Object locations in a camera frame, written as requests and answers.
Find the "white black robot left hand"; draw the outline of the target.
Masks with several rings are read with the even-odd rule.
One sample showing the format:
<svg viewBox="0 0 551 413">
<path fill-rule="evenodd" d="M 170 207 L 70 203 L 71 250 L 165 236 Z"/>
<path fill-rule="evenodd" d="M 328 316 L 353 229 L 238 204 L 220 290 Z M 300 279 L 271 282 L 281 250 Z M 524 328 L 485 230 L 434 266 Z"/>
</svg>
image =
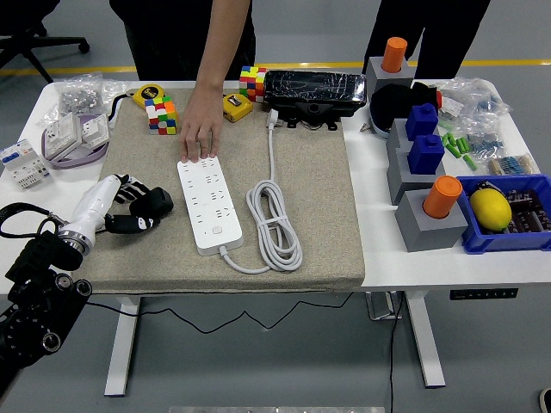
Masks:
<svg viewBox="0 0 551 413">
<path fill-rule="evenodd" d="M 114 202 L 128 203 L 150 193 L 140 180 L 129 175 L 109 175 L 89 188 L 78 202 L 71 219 L 59 229 L 59 238 L 87 256 L 96 243 L 96 232 Z"/>
</svg>

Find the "person's left hand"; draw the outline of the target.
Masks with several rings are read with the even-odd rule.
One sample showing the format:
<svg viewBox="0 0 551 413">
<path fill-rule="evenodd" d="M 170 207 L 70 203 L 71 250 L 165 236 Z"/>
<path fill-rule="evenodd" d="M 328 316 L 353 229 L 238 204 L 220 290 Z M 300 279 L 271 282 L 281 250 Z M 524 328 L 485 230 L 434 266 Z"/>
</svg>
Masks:
<svg viewBox="0 0 551 413">
<path fill-rule="evenodd" d="M 182 118 L 180 157 L 183 163 L 217 156 L 223 120 L 223 85 L 197 84 Z"/>
</svg>

